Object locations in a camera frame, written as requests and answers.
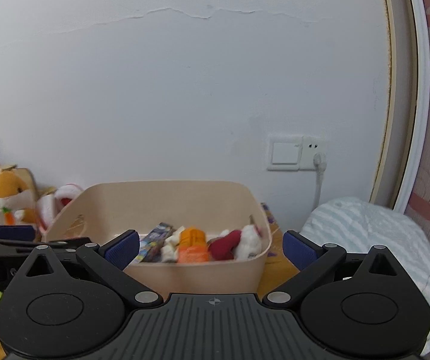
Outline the white red headphones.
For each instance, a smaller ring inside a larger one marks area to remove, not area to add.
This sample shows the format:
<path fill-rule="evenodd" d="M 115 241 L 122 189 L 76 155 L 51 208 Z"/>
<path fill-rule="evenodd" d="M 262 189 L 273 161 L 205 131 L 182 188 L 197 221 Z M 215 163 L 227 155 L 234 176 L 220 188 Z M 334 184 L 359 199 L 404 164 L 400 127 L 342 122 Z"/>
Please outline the white red headphones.
<path fill-rule="evenodd" d="M 64 207 L 82 192 L 83 189 L 79 185 L 66 184 L 58 188 L 50 187 L 41 194 L 36 204 L 39 230 L 45 233 Z"/>

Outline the colourful long cartoon box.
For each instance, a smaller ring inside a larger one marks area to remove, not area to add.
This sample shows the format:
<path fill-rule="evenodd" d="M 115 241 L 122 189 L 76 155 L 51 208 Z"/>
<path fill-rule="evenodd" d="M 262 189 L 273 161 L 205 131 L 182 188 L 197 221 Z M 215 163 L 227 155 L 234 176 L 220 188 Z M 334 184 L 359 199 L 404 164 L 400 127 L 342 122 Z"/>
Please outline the colourful long cartoon box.
<path fill-rule="evenodd" d="M 155 262 L 160 254 L 165 240 L 174 232 L 174 227 L 167 223 L 159 223 L 153 228 L 139 243 L 138 255 L 135 257 L 136 263 Z"/>

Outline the orange plastic bottle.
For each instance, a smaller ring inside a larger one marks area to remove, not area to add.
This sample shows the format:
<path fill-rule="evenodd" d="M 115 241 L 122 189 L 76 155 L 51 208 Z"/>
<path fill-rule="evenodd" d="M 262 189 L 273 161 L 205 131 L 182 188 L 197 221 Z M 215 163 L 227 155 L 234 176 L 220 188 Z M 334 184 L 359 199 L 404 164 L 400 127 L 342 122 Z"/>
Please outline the orange plastic bottle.
<path fill-rule="evenodd" d="M 186 228 L 181 233 L 177 252 L 178 263 L 207 263 L 209 256 L 205 233 L 198 228 Z"/>

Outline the white door frame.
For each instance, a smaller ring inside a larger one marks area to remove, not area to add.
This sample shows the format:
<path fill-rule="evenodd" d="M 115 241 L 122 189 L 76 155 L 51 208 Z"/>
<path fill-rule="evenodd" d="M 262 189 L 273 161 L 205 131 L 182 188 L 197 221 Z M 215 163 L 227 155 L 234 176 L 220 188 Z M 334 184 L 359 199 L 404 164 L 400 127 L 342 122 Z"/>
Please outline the white door frame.
<path fill-rule="evenodd" d="M 383 0 L 389 88 L 370 202 L 403 213 L 423 153 L 430 105 L 430 42 L 423 0 Z"/>

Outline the beige plastic storage bin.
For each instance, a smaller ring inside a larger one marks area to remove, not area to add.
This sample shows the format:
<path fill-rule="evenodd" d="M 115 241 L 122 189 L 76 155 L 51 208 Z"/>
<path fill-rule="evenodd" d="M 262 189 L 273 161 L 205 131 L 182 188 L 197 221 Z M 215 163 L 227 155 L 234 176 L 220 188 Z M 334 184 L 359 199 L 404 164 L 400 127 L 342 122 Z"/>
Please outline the beige plastic storage bin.
<path fill-rule="evenodd" d="M 205 262 L 136 262 L 126 275 L 158 292 L 254 293 L 272 243 L 268 220 L 250 190 L 231 181 L 143 180 L 102 183 L 70 202 L 43 235 L 45 241 L 87 237 L 105 244 L 126 230 L 146 236 L 159 224 L 183 229 L 210 243 L 227 230 L 249 226 L 261 242 L 247 258 Z"/>

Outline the blue white tissue pack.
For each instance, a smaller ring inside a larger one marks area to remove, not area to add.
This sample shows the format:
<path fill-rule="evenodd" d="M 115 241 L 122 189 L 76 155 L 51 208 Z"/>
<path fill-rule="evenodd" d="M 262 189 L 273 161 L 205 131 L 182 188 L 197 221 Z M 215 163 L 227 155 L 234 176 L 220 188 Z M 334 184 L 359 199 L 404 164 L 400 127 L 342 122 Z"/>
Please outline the blue white tissue pack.
<path fill-rule="evenodd" d="M 165 239 L 164 245 L 160 249 L 161 261 L 165 263 L 176 263 L 178 259 L 177 248 L 180 242 L 181 233 L 186 228 L 181 226 Z"/>

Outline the white kitty plush toy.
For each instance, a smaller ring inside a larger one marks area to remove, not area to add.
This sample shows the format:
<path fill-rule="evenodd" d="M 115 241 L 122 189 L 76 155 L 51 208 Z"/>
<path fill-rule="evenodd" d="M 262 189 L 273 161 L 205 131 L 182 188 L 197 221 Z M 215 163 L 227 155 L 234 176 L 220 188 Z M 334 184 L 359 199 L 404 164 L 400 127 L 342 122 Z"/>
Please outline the white kitty plush toy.
<path fill-rule="evenodd" d="M 262 252 L 262 236 L 254 224 L 242 229 L 227 229 L 208 242 L 208 252 L 214 261 L 246 261 Z"/>

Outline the white wall switch socket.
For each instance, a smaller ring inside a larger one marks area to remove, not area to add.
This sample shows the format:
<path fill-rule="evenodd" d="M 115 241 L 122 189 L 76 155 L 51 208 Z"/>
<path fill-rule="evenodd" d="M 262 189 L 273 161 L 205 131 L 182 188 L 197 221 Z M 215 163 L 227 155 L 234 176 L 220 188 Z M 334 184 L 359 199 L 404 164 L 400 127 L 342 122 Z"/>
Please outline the white wall switch socket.
<path fill-rule="evenodd" d="M 269 135 L 266 170 L 270 172 L 315 171 L 315 155 L 327 155 L 328 142 L 320 137 Z"/>

